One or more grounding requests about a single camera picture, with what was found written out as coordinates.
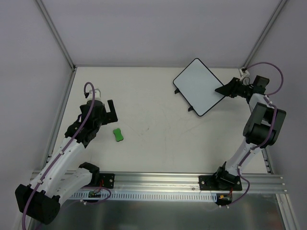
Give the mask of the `green bone-shaped eraser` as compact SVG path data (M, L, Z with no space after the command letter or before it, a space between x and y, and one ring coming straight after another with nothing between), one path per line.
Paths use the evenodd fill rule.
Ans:
M113 130L113 134L115 136L115 140L116 142L120 142L120 141L123 141L124 140L124 137L121 133L121 129L120 128L116 128Z

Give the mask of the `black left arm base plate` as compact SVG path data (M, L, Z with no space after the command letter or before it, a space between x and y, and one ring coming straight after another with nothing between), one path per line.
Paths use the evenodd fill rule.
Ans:
M114 183L115 183L115 174L113 173L100 173L99 174L99 185L108 188L113 189Z

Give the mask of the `small black-framed whiteboard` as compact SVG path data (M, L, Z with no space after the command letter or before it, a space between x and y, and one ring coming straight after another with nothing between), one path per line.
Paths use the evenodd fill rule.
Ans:
M224 95L215 91L224 84L199 59L193 59L173 80L175 94L180 93L189 104L188 111L204 116Z

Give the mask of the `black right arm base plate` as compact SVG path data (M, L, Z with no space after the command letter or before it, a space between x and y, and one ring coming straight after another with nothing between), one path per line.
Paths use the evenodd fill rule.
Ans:
M201 191L242 191L242 184L239 176L200 175L198 177Z

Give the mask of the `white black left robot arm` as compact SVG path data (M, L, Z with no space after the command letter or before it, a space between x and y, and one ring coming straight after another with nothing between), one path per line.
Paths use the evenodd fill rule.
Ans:
M85 151L100 127L118 121L113 101L108 100L107 104L109 112L98 99L81 105L81 114L67 128L56 154L28 185L20 184L16 188L18 208L23 214L23 230L26 229L27 217L45 225L50 224L63 203L83 187L111 191L114 175L102 175L98 166L88 162L82 163L70 177L63 178L69 165Z

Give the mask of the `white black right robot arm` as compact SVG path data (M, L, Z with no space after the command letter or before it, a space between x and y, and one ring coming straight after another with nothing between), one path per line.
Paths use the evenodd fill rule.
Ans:
M262 149L273 145L281 131L286 111L278 109L265 94L269 79L256 76L252 84L244 85L238 78L215 91L224 96L246 99L251 115L244 127L244 140L236 153L206 181L212 190L241 191L242 171Z

